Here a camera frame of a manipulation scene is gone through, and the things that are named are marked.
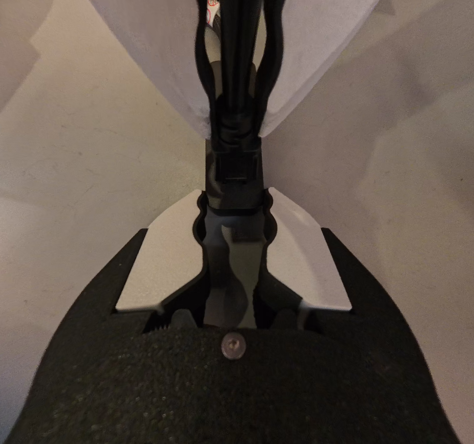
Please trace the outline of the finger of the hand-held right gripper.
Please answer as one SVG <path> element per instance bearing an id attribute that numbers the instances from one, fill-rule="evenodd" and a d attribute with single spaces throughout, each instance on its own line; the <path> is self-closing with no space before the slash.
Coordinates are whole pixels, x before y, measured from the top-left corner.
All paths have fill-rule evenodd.
<path id="1" fill-rule="evenodd" d="M 197 0 L 89 0 L 171 106 L 205 139 L 210 103 L 198 75 Z"/>
<path id="2" fill-rule="evenodd" d="M 380 0 L 285 0 L 283 55 L 260 136 L 268 136 L 305 98 Z"/>

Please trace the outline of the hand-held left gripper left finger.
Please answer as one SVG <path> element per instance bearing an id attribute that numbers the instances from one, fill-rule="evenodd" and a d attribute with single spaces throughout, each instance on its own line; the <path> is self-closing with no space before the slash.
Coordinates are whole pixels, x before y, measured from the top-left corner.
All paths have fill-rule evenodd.
<path id="1" fill-rule="evenodd" d="M 205 193 L 194 190 L 148 227 L 116 303 L 117 312 L 156 311 L 170 317 L 205 307 Z"/>

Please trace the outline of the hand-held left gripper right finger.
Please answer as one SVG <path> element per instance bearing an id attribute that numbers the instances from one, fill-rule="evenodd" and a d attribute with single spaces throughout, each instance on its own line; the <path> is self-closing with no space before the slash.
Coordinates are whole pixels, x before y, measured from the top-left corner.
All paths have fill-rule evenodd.
<path id="1" fill-rule="evenodd" d="M 258 297 L 271 313 L 349 312 L 352 304 L 321 226 L 276 188 L 264 193 Z"/>

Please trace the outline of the black power strip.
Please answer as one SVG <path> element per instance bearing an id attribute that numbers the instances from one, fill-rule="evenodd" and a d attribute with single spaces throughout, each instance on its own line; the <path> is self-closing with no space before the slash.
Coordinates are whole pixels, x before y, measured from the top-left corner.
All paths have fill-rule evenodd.
<path id="1" fill-rule="evenodd" d="M 251 181 L 216 180 L 211 141 L 205 142 L 207 213 L 204 246 L 209 261 L 210 295 L 204 323 L 209 327 L 255 328 L 253 292 L 264 244 L 262 157 Z"/>

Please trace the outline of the grey desk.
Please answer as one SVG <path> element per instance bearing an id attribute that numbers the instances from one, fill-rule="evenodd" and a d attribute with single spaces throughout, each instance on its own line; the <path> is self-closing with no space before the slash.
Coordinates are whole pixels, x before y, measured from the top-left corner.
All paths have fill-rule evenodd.
<path id="1" fill-rule="evenodd" d="M 203 140 L 88 0 L 1 0 L 1 403 L 23 400 L 84 285 L 203 185 Z M 473 413 L 473 0 L 382 0 L 264 140 L 265 178 L 412 326 Z"/>

